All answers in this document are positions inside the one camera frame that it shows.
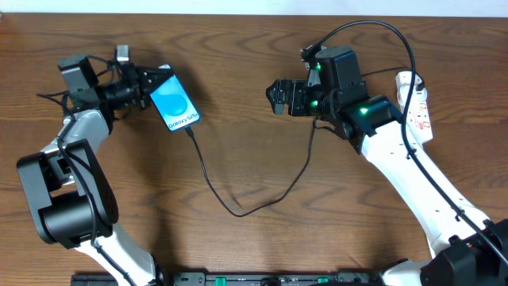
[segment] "wood grain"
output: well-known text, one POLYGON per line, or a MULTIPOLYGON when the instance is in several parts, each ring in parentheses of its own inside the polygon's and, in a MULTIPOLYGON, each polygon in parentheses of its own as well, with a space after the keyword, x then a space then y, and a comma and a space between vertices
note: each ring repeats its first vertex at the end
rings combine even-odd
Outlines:
MULTIPOLYGON (((355 17, 7 14, 0 22, 0 284, 66 285, 101 272, 90 258, 37 236, 15 163, 61 127, 61 110, 33 96, 65 88, 59 58, 111 57, 129 44, 136 64, 175 67, 202 112, 194 132, 210 178, 235 211, 280 195, 302 167, 309 118, 275 116, 264 90, 303 79, 298 50, 355 17)), ((508 20, 386 17, 408 38, 429 89, 429 155, 494 220, 508 216, 508 20)), ((354 27, 362 72, 407 63, 385 29, 354 27)), ((368 78, 394 95, 394 73, 368 78)), ((152 108, 115 123, 97 154, 120 221, 171 269, 333 271, 429 258, 425 235, 393 187, 351 146, 317 132, 307 171, 282 203, 247 218, 226 213, 202 178, 185 133, 152 108)))

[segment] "white wall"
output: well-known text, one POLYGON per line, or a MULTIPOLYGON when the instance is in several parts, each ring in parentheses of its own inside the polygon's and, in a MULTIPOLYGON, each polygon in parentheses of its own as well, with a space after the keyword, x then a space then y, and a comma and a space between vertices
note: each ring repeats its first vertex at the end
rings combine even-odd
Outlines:
POLYGON ((508 17, 508 0, 0 0, 0 12, 508 17))

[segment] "black metal base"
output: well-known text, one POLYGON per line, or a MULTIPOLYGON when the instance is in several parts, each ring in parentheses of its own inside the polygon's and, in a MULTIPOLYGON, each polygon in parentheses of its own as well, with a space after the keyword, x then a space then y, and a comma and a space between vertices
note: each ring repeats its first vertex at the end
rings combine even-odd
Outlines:
MULTIPOLYGON (((370 272, 337 272, 300 274, 205 274, 181 272, 172 274, 174 286, 310 286, 314 284, 379 286, 378 274, 370 272)), ((73 275, 71 286, 117 286, 110 275, 73 275)))

